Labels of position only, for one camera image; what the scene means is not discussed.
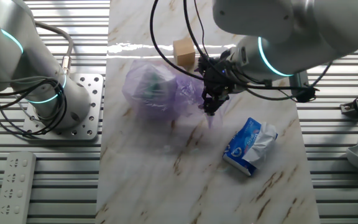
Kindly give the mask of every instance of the metal grating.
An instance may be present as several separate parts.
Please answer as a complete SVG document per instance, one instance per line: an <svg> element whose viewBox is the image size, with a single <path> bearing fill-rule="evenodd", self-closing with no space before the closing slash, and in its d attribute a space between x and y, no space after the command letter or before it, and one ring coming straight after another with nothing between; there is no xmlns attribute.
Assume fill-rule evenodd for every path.
<svg viewBox="0 0 358 224"><path fill-rule="evenodd" d="M110 1L35 0L27 4L36 20L58 26L73 37L72 72L105 74ZM39 33L61 61L67 49L63 37L42 29ZM311 82L323 69L309 70ZM358 51L335 61L318 87L319 97L299 104L298 114L321 223L356 224L358 171L348 164L344 153L358 140L358 120L341 116L339 104L358 96ZM23 123L25 115L18 106L6 112L15 122ZM94 223L102 121L103 114L99 138L86 144L29 144L0 128L0 187L9 152L32 151L38 158L27 223Z"/></svg>

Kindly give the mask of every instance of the small wooden cube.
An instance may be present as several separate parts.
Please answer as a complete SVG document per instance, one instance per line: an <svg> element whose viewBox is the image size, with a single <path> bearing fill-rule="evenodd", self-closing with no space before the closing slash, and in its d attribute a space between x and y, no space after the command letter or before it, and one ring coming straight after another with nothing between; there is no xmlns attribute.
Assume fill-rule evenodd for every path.
<svg viewBox="0 0 358 224"><path fill-rule="evenodd" d="M173 56L177 65L193 65L196 57L193 41L187 37L173 42Z"/></svg>

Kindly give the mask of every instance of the tissue box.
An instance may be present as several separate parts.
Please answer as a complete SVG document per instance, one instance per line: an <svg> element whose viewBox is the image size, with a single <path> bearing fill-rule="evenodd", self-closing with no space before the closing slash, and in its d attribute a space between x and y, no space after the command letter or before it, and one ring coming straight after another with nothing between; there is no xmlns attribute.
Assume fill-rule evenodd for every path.
<svg viewBox="0 0 358 224"><path fill-rule="evenodd" d="M251 176L264 162L266 152L273 146L276 138L274 126L260 124L248 118L244 127L227 145L223 159Z"/></svg>

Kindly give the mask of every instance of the plastic bag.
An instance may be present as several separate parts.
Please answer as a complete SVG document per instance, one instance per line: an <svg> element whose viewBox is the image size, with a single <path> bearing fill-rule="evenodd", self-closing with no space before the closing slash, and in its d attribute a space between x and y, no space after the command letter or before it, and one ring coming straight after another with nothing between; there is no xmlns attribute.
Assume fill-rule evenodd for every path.
<svg viewBox="0 0 358 224"><path fill-rule="evenodd" d="M199 109L204 84L186 76L163 62L135 60L129 70L122 93L135 113L145 119L171 121L179 116L202 116ZM221 126L225 109L219 109L213 118L207 117L209 127Z"/></svg>

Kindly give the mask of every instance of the electrical outlet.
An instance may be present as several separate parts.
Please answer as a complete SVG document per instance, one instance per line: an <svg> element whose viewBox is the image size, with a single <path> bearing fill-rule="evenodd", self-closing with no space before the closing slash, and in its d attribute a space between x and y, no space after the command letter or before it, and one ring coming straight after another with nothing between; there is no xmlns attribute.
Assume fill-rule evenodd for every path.
<svg viewBox="0 0 358 224"><path fill-rule="evenodd" d="M8 155L0 193L0 224L26 223L35 161L31 152Z"/></svg>
<svg viewBox="0 0 358 224"><path fill-rule="evenodd" d="M12 158L9 160L9 166L12 168L16 168L19 166L19 159L18 158Z"/></svg>
<svg viewBox="0 0 358 224"><path fill-rule="evenodd" d="M1 214L9 215L9 212L11 212L11 206L10 205L3 205L1 207Z"/></svg>
<svg viewBox="0 0 358 224"><path fill-rule="evenodd" d="M8 174L6 181L14 183L16 181L16 174Z"/></svg>
<svg viewBox="0 0 358 224"><path fill-rule="evenodd" d="M12 198L13 197L13 189L4 191L4 198Z"/></svg>

